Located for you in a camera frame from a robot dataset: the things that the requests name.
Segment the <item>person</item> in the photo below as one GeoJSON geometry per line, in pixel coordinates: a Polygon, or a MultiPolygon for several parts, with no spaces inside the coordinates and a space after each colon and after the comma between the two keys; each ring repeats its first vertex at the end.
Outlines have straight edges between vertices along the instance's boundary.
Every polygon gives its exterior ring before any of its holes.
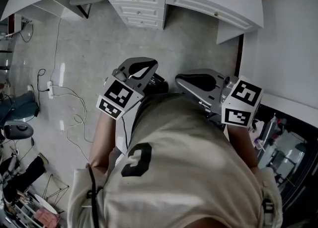
{"type": "Polygon", "coordinates": [[[70,228],[281,226],[273,171],[258,169],[246,128],[228,126],[229,142],[197,103],[150,96],[115,166],[115,127],[100,114],[89,164],[74,173],[70,228]]]}
{"type": "MultiPolygon", "coordinates": [[[[2,171],[5,170],[3,166],[6,168],[9,166],[11,158],[0,165],[2,171]]],[[[49,161],[39,153],[24,173],[14,176],[3,188],[5,203],[13,204],[20,196],[25,196],[25,190],[46,172],[45,166],[48,164],[49,161]]]]}
{"type": "Polygon", "coordinates": [[[28,85],[25,94],[7,97],[0,103],[0,127],[3,127],[6,121],[35,116],[37,112],[38,105],[34,100],[33,87],[28,85]]]}

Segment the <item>pink cloth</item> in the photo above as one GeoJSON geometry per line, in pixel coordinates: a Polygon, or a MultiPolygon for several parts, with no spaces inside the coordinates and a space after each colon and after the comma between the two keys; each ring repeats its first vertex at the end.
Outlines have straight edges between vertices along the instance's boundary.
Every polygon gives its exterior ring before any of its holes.
{"type": "Polygon", "coordinates": [[[45,208],[38,209],[34,218],[45,225],[47,228],[55,228],[58,225],[59,215],[53,214],[45,208]]]}

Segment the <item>number 3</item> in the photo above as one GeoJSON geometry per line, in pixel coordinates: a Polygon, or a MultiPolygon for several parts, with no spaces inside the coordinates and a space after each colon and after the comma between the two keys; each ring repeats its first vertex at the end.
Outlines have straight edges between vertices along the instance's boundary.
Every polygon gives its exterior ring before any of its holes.
{"type": "Polygon", "coordinates": [[[125,165],[121,171],[123,177],[141,177],[149,169],[152,147],[149,143],[139,143],[129,151],[128,157],[134,155],[137,150],[141,150],[138,164],[136,166],[131,166],[130,163],[125,165]]]}

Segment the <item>black strap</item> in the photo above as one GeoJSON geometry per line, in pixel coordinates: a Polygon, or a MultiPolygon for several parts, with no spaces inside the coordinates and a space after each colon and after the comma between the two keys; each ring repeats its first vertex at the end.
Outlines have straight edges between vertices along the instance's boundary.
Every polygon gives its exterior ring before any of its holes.
{"type": "Polygon", "coordinates": [[[94,227],[99,228],[97,202],[96,202],[96,183],[95,183],[94,174],[93,174],[93,171],[92,171],[90,165],[88,165],[88,170],[89,170],[89,174],[90,174],[90,178],[91,178],[91,182],[92,182],[92,186],[91,186],[91,210],[92,210],[92,214],[93,214],[94,227]]]}

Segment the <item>electrical outlet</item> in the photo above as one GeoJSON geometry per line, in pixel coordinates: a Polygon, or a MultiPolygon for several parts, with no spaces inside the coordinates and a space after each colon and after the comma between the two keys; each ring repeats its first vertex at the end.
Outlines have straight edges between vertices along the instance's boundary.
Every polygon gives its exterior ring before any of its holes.
{"type": "Polygon", "coordinates": [[[52,88],[52,82],[51,81],[48,81],[48,93],[49,93],[49,98],[50,99],[53,99],[53,88],[52,88]]]}

